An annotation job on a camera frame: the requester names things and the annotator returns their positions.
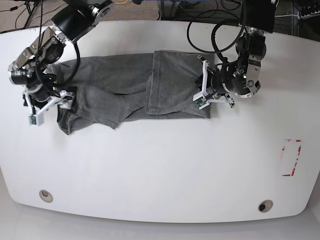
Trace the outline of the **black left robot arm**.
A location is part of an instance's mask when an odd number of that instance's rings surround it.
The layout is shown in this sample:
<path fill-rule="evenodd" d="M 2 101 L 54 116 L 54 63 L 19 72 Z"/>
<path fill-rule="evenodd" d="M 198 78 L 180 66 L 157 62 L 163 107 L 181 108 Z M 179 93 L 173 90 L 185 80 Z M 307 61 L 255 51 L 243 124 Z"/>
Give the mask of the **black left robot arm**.
<path fill-rule="evenodd" d="M 241 16 L 233 16 L 217 23 L 211 32 L 212 53 L 221 61 L 210 64 L 204 56 L 202 75 L 197 80 L 200 91 L 193 96 L 199 109 L 211 103 L 235 105 L 232 95 L 250 98 L 261 88 L 261 61 L 267 53 L 266 33 L 273 33 L 276 0 L 242 0 Z M 235 40 L 223 49 L 218 48 L 216 33 L 220 27 L 236 24 L 241 27 Z"/>

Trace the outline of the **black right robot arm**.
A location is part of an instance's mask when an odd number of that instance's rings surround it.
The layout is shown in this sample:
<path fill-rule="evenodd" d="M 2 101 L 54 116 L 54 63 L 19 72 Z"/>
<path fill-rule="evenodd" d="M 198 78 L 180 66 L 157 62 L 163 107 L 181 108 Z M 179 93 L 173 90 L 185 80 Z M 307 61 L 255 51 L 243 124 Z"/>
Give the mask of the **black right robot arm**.
<path fill-rule="evenodd" d="M 59 105 L 71 109 L 76 97 L 76 87 L 69 84 L 80 67 L 80 51 L 77 41 L 90 32 L 110 11 L 111 0 L 67 0 L 67 6 L 52 19 L 52 27 L 40 30 L 38 38 L 9 66 L 9 80 L 24 87 L 24 105 L 29 109 L 29 123 L 41 125 L 44 112 Z M 73 44 L 76 53 L 75 66 L 67 79 L 58 80 L 47 70 L 57 62 L 66 42 Z"/>

